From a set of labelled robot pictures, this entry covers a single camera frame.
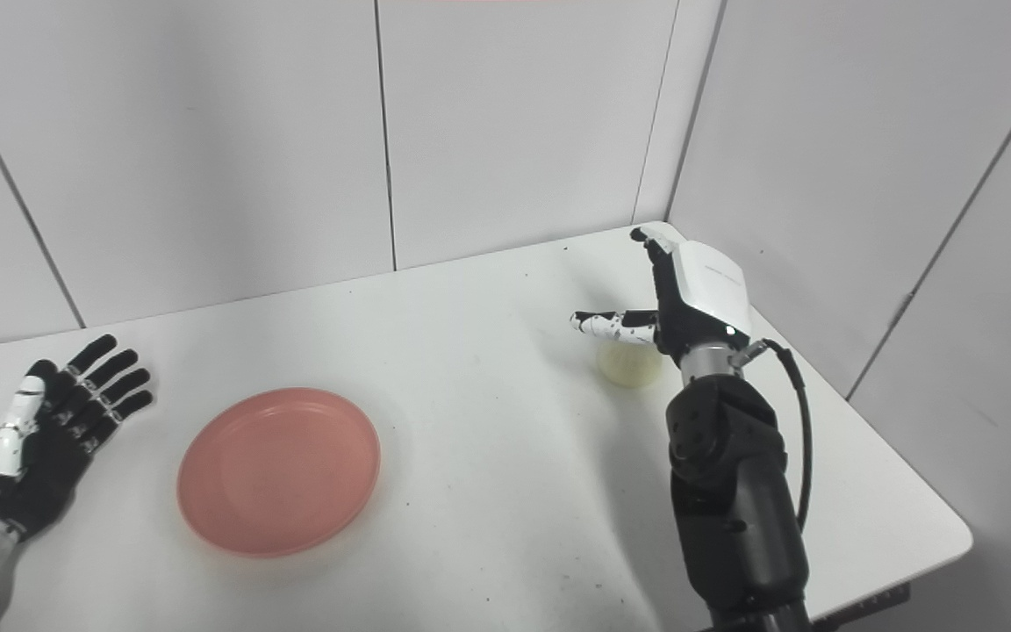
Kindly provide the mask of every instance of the robotic hand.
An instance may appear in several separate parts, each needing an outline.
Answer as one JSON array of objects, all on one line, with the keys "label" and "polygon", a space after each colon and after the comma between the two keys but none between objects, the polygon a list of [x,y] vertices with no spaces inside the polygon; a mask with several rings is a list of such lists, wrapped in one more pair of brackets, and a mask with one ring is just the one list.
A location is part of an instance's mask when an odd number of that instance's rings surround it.
[{"label": "robotic hand", "polygon": [[[657,311],[576,311],[592,336],[656,344],[681,369],[682,391],[666,408],[670,495],[688,579],[715,629],[803,632],[809,578],[802,525],[809,504],[810,427],[802,375],[790,349],[750,341],[742,270],[698,242],[671,242],[635,229],[654,269]],[[774,410],[742,367],[773,349],[799,393],[803,487],[795,516],[787,452]]]},{"label": "robotic hand", "polygon": [[131,349],[83,374],[115,348],[113,336],[101,336],[60,371],[49,360],[33,364],[0,425],[0,615],[19,544],[60,520],[93,453],[153,399],[141,389],[151,379],[147,369],[103,388],[136,363]]}]

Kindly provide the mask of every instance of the black cable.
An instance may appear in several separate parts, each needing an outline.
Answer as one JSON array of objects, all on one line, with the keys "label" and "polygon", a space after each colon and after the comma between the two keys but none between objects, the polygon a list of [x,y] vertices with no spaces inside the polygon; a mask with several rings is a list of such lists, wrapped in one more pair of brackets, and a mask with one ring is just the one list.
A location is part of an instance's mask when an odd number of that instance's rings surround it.
[{"label": "black cable", "polygon": [[794,385],[798,395],[798,410],[802,414],[802,491],[798,496],[798,529],[806,528],[806,517],[810,513],[810,487],[812,477],[814,477],[814,429],[810,424],[810,402],[806,397],[806,383],[802,380],[802,371],[795,362],[795,355],[790,349],[783,348],[783,345],[770,339],[762,339],[767,349],[778,356],[778,361],[790,376],[790,383]]}]

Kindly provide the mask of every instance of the robotic finger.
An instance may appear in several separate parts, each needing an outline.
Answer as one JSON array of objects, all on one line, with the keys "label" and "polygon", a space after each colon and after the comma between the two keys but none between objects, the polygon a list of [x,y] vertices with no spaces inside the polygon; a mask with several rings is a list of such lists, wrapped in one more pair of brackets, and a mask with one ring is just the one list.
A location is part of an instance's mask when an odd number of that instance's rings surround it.
[{"label": "robotic finger", "polygon": [[574,330],[598,339],[631,344],[654,344],[657,310],[576,311],[570,323]]}]

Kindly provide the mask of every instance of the table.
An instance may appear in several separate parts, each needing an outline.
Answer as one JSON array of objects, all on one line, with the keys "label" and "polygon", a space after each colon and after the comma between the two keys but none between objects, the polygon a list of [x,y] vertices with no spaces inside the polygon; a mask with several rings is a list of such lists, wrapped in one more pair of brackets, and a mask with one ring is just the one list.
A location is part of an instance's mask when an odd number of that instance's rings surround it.
[{"label": "table", "polygon": [[[569,328],[576,309],[653,304],[645,252],[619,229],[1,344],[0,416],[33,360],[64,363],[101,332],[140,351],[158,396],[25,551],[1,629],[707,627],[669,507],[662,413],[677,369],[645,389],[616,387],[594,368],[596,341]],[[783,340],[760,315],[755,335]],[[972,539],[800,364],[814,409],[804,537],[817,617],[957,559]],[[772,356],[745,371],[779,414],[797,493],[794,391]],[[382,445],[376,492],[320,547],[222,555],[177,513],[177,465],[216,413],[289,385],[342,393],[368,414]]]}]

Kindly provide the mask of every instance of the pink plate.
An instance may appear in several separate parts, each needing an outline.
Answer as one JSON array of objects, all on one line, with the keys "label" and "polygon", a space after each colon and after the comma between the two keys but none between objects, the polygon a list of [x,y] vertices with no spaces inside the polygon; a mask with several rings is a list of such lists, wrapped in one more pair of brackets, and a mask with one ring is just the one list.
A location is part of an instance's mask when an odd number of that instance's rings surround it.
[{"label": "pink plate", "polygon": [[209,544],[289,555],[353,521],[380,467],[376,430],[352,402],[312,388],[271,390],[197,435],[177,471],[177,505]]}]

